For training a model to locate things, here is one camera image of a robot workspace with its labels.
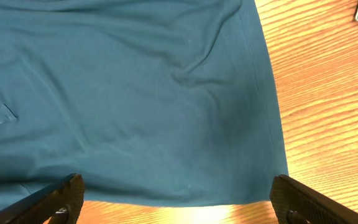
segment teal fabric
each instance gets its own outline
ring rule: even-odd
[[[252,0],[0,0],[0,209],[70,173],[85,199],[269,199],[287,174]]]

